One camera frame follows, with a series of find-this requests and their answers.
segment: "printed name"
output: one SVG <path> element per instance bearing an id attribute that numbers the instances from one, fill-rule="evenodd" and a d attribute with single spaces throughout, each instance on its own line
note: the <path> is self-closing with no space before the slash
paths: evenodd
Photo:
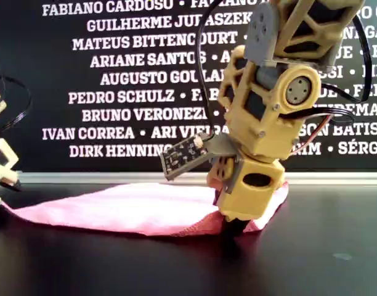
<path id="1" fill-rule="evenodd" d="M 56 17 L 59 15 L 82 15 L 82 14 L 101 14 L 121 13 L 130 11 L 143 10 L 163 10 L 172 9 L 173 0 L 111 0 L 82 2 L 82 3 L 59 3 L 59 4 L 43 4 L 43 17 Z"/>
<path id="2" fill-rule="evenodd" d="M 158 157 L 171 148 L 171 144 L 131 144 L 131 145 L 71 145 L 71 158 L 89 157 Z"/>
<path id="3" fill-rule="evenodd" d="M 163 103 L 174 102 L 173 89 L 137 89 L 135 91 L 69 92 L 68 104 Z"/>
<path id="4" fill-rule="evenodd" d="M 43 141 L 135 139 L 130 126 L 89 128 L 43 128 Z"/>
<path id="5" fill-rule="evenodd" d="M 203 107 L 82 110 L 83 122 L 204 120 Z"/>
<path id="6" fill-rule="evenodd" d="M 197 83 L 197 71 L 149 71 L 149 72 L 112 72 L 104 73 L 100 85 L 137 85 L 137 84 L 165 84 Z M 224 69 L 203 70 L 205 82 L 221 82 L 224 79 Z"/>
<path id="7" fill-rule="evenodd" d="M 364 142 L 355 139 L 348 142 L 339 142 L 338 152 L 341 155 L 377 155 L 377 142 Z"/>
<path id="8" fill-rule="evenodd" d="M 206 53 L 200 54 L 201 63 L 206 62 Z M 193 65 L 197 62 L 195 52 L 150 52 L 148 54 L 95 55 L 90 68 Z"/>
<path id="9" fill-rule="evenodd" d="M 111 36 L 72 39 L 73 51 L 98 51 L 106 49 L 127 49 L 145 47 L 194 46 L 196 33 L 171 33 L 161 35 Z M 236 44 L 238 31 L 204 32 L 201 45 Z"/>

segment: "gray bracket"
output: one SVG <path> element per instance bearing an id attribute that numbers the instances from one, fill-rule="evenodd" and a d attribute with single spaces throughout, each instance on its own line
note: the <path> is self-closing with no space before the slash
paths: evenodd
<path id="1" fill-rule="evenodd" d="M 255 6 L 247 31 L 245 58 L 263 67 L 274 67 L 279 32 L 279 11 L 269 2 Z"/>

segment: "wire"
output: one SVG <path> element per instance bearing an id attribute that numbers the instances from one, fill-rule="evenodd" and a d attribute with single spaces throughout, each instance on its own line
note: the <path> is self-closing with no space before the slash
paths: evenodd
<path id="1" fill-rule="evenodd" d="M 9 77 L 9 76 L 4 76 L 2 74 L 0 74 L 0 80 L 2 81 L 3 88 L 4 88 L 3 92 L 2 92 L 3 95 L 1 96 L 0 101 L 4 100 L 5 96 L 6 96 L 6 83 L 5 83 L 5 80 L 8 81 L 8 82 L 11 82 L 13 84 L 16 84 L 19 87 L 23 88 L 27 92 L 27 94 L 28 94 L 28 103 L 27 103 L 26 108 L 24 109 L 24 111 L 20 112 L 16 117 L 12 118 L 5 125 L 3 125 L 2 127 L 0 127 L 0 135 L 1 135 L 1 133 L 3 133 L 4 131 L 8 130 L 9 128 L 12 128 L 18 122 L 20 122 L 24 117 L 26 117 L 28 115 L 28 113 L 31 110 L 33 100 L 32 100 L 32 96 L 31 96 L 30 90 L 21 81 L 15 79 L 15 78 Z"/>
<path id="2" fill-rule="evenodd" d="M 204 139 L 203 141 L 208 141 L 212 139 L 215 135 L 214 132 L 214 124 L 213 124 L 213 118 L 211 114 L 211 108 L 210 108 L 210 100 L 208 96 L 208 90 L 206 89 L 206 84 L 205 84 L 205 79 L 203 76 L 203 67 L 201 63 L 201 58 L 200 58 L 200 53 L 201 53 L 201 38 L 202 38 L 202 33 L 205 29 L 206 21 L 208 20 L 209 16 L 211 15 L 212 11 L 222 2 L 222 0 L 215 0 L 211 3 L 211 5 L 208 7 L 208 9 L 205 11 L 205 13 L 202 15 L 199 27 L 198 27 L 198 32 L 195 37 L 195 58 L 197 60 L 197 72 L 199 75 L 199 82 L 201 84 L 201 96 L 202 96 L 202 101 L 203 101 L 203 107 L 205 110 L 206 117 L 208 118 L 209 126 L 210 126 L 210 135 Z"/>
<path id="3" fill-rule="evenodd" d="M 319 117 L 319 116 L 329 116 L 332 115 L 333 117 L 335 115 L 341 115 L 341 116 L 347 116 L 351 120 L 350 121 L 339 121 L 340 123 L 345 123 L 345 124 L 353 124 L 355 121 L 354 114 L 346 109 L 341 109 L 341 108 L 328 108 L 328 107 L 316 107 L 316 108 L 311 108 L 311 109 L 304 109 L 300 111 L 296 111 L 293 113 L 289 114 L 280 114 L 280 118 L 282 119 L 310 119 L 314 117 Z"/>
<path id="4" fill-rule="evenodd" d="M 317 128 L 314 130 L 314 132 L 310 135 L 309 139 L 298 149 L 292 151 L 290 153 L 290 156 L 293 156 L 297 154 L 298 152 L 304 150 L 313 140 L 317 137 L 317 135 L 321 132 L 321 130 L 327 125 L 327 123 L 330 122 L 330 120 L 333 118 L 333 115 L 326 116 L 323 121 L 317 126 Z"/>

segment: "black cable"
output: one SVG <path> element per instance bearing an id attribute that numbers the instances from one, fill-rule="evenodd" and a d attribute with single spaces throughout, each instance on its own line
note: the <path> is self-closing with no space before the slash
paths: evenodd
<path id="1" fill-rule="evenodd" d="M 0 135 L 1 135 L 4 131 L 8 130 L 9 128 L 12 128 L 19 121 L 21 121 L 25 116 L 27 116 L 27 114 L 31 110 L 33 100 L 32 100 L 32 97 L 31 97 L 30 90 L 21 81 L 15 79 L 15 78 L 9 77 L 9 76 L 4 76 L 2 74 L 0 75 L 0 80 L 4 84 L 4 90 L 3 90 L 3 94 L 4 95 L 1 96 L 1 99 L 5 99 L 5 93 L 6 93 L 5 80 L 8 81 L 8 82 L 10 82 L 10 83 L 16 84 L 19 87 L 23 88 L 27 92 L 27 94 L 28 94 L 28 103 L 27 103 L 27 106 L 26 106 L 25 110 L 22 111 L 22 112 L 20 112 L 16 117 L 14 117 L 13 119 L 9 120 L 5 125 L 3 125 L 2 127 L 0 127 Z"/>
<path id="2" fill-rule="evenodd" d="M 349 117 L 350 121 L 339 121 L 338 124 L 344 123 L 344 124 L 351 124 L 354 123 L 355 117 L 354 114 L 346 109 L 341 108 L 328 108 L 328 107 L 316 107 L 311 109 L 304 109 L 300 111 L 296 111 L 289 114 L 280 114 L 280 118 L 282 119 L 309 119 L 314 117 L 322 117 L 322 116 L 335 116 L 335 115 L 344 115 Z"/>
<path id="3" fill-rule="evenodd" d="M 211 5 L 208 7 L 208 9 L 205 11 L 205 13 L 202 15 L 200 24 L 198 25 L 198 32 L 195 37 L 195 58 L 197 60 L 197 72 L 199 76 L 199 82 L 201 84 L 201 96 L 202 96 L 202 101 L 203 101 L 203 107 L 205 110 L 206 117 L 208 118 L 209 126 L 210 126 L 210 135 L 204 139 L 204 141 L 208 141 L 212 139 L 215 135 L 214 132 L 214 123 L 213 123 L 213 118 L 212 114 L 210 111 L 210 100 L 208 96 L 208 90 L 206 89 L 206 84 L 205 84 L 205 79 L 203 76 L 203 68 L 202 68 L 202 63 L 201 63 L 201 37 L 203 30 L 205 29 L 206 21 L 208 20 L 208 17 L 211 15 L 212 11 L 222 2 L 222 0 L 215 0 L 211 3 Z"/>

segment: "black table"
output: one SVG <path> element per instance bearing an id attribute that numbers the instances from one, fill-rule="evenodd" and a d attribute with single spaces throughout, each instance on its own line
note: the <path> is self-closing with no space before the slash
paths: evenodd
<path id="1" fill-rule="evenodd" d="M 110 187 L 24 185 L 13 207 Z M 260 235 L 151 239 L 0 224 L 0 296 L 377 295 L 377 187 L 292 186 Z"/>

